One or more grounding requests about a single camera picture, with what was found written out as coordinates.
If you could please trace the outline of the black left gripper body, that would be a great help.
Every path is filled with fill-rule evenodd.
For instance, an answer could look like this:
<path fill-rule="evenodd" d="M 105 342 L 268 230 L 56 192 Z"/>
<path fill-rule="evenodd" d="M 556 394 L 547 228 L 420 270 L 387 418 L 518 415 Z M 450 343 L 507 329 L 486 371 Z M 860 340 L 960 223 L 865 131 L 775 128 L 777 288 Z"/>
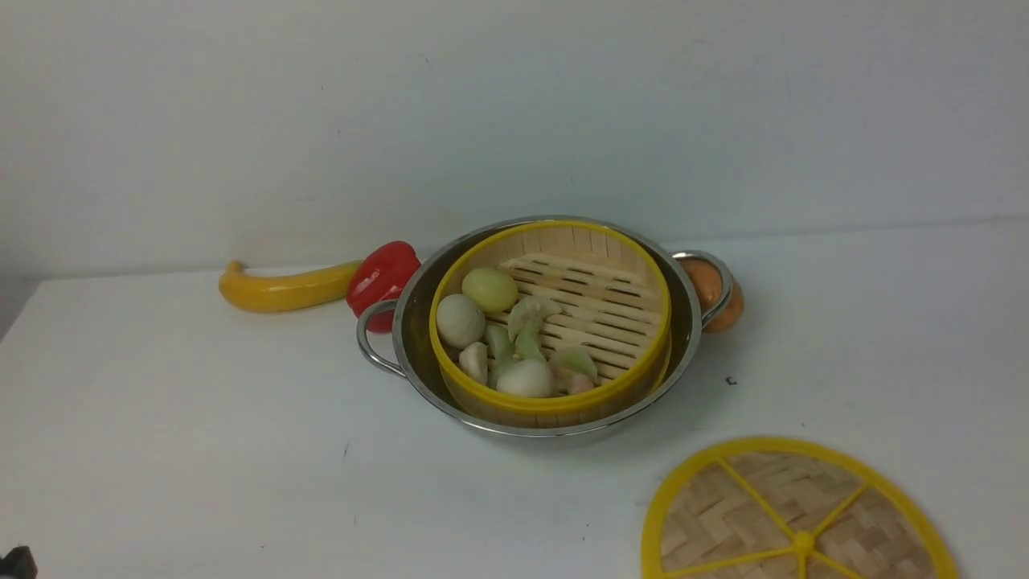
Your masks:
<path fill-rule="evenodd" d="M 19 545 L 0 560 L 1 579 L 36 579 L 38 565 L 32 551 L 26 545 Z"/>

